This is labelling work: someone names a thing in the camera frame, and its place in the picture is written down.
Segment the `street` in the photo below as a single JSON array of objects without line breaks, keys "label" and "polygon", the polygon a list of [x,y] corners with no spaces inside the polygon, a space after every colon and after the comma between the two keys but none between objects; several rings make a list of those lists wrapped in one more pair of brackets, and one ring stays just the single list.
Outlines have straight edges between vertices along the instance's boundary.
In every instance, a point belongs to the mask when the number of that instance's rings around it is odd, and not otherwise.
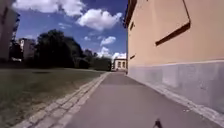
[{"label": "street", "polygon": [[110,74],[66,128],[154,128],[155,124],[155,128],[221,128],[121,73]]}]

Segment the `building wall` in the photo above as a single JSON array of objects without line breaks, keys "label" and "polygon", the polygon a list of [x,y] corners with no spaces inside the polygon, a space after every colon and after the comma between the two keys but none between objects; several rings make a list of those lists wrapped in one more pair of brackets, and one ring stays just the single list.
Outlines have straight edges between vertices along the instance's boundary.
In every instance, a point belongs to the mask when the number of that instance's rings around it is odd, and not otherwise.
[{"label": "building wall", "polygon": [[138,0],[128,75],[223,113],[223,12],[223,0]]},{"label": "building wall", "polygon": [[175,38],[156,46],[156,41],[189,22],[183,0],[138,0],[131,19],[135,27],[130,31],[130,23],[128,29],[129,58],[135,55],[135,58],[130,60],[130,65],[223,59],[224,1],[185,2],[191,27]]},{"label": "building wall", "polygon": [[[9,45],[13,28],[17,19],[17,13],[11,9],[13,0],[0,0],[0,59],[9,57]],[[4,24],[2,23],[5,8],[8,8]]]},{"label": "building wall", "polygon": [[115,59],[115,61],[114,61],[114,67],[115,67],[115,68],[114,68],[114,69],[115,69],[115,70],[126,70],[126,69],[127,69],[127,67],[126,67],[126,63],[127,63],[126,60],[121,60],[121,59],[120,59],[120,60],[119,60],[119,59],[116,60],[116,59]]},{"label": "building wall", "polygon": [[17,13],[11,9],[8,10],[5,24],[3,25],[2,34],[0,38],[0,58],[8,59],[9,45],[12,39],[13,28],[17,19]]}]

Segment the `distant building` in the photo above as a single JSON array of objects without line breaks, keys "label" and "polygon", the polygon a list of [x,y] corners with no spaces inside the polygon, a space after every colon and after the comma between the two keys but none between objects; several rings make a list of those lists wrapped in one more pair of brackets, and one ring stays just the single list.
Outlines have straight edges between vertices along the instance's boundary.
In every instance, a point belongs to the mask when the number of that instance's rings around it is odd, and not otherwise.
[{"label": "distant building", "polygon": [[126,71],[127,70],[127,60],[126,59],[114,59],[112,64],[112,69],[115,71]]},{"label": "distant building", "polygon": [[22,49],[23,59],[26,60],[34,56],[35,45],[36,45],[34,39],[20,38],[18,39],[17,43],[20,45]]},{"label": "distant building", "polygon": [[10,42],[15,40],[20,15],[11,5],[13,0],[0,0],[0,60],[9,59]]}]

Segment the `stone curb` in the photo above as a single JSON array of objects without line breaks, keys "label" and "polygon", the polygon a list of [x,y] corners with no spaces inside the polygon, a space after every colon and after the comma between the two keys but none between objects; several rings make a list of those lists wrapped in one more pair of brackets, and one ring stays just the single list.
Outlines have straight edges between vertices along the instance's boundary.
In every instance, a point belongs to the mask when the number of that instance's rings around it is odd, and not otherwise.
[{"label": "stone curb", "polygon": [[100,77],[82,85],[74,93],[56,100],[45,109],[40,110],[12,128],[64,128],[108,74],[104,73]]},{"label": "stone curb", "polygon": [[168,99],[171,99],[183,106],[188,107],[190,110],[198,113],[199,115],[202,115],[203,117],[209,119],[210,121],[212,121],[224,128],[224,115],[218,113],[217,111],[215,111],[211,108],[205,107],[203,105],[195,104],[194,102],[190,101],[189,99],[169,91],[166,88],[166,86],[164,86],[164,85],[156,85],[155,86],[155,85],[152,85],[151,83],[143,83],[143,84],[154,89],[155,91],[164,95]]}]

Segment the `wall base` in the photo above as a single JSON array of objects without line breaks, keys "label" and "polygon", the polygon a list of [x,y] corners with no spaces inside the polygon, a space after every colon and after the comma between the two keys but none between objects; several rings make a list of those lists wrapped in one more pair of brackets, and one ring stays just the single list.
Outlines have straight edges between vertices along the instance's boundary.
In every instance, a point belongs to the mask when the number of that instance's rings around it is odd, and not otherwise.
[{"label": "wall base", "polygon": [[224,61],[129,67],[128,76],[224,113]]}]

